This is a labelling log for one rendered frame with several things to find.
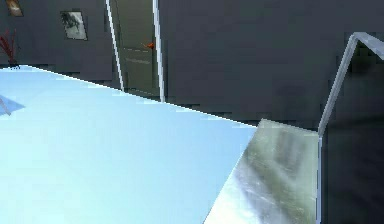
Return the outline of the grey room door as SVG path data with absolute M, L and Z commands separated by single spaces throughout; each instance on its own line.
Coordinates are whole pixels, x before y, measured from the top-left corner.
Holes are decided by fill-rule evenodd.
M 162 61 L 158 58 L 157 0 L 106 0 L 113 29 L 116 65 L 125 92 L 161 101 L 164 97 Z M 153 42 L 154 49 L 142 44 Z

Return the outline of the brown framed wall picture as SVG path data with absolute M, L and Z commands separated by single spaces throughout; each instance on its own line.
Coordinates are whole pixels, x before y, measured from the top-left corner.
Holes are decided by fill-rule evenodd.
M 10 14 L 14 17 L 22 17 L 23 12 L 18 0 L 5 0 Z

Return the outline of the red house plant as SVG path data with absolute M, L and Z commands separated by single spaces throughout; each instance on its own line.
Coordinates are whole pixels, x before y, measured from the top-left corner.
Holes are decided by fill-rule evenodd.
M 11 68 L 19 68 L 19 64 L 15 59 L 15 36 L 16 32 L 11 33 L 9 30 L 0 35 L 0 48 L 8 57 L 8 64 Z

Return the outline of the grey framed wall picture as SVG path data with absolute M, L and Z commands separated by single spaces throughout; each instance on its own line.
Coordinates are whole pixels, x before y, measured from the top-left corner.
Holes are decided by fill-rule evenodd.
M 85 23 L 80 11 L 62 11 L 60 16 L 68 39 L 88 40 Z

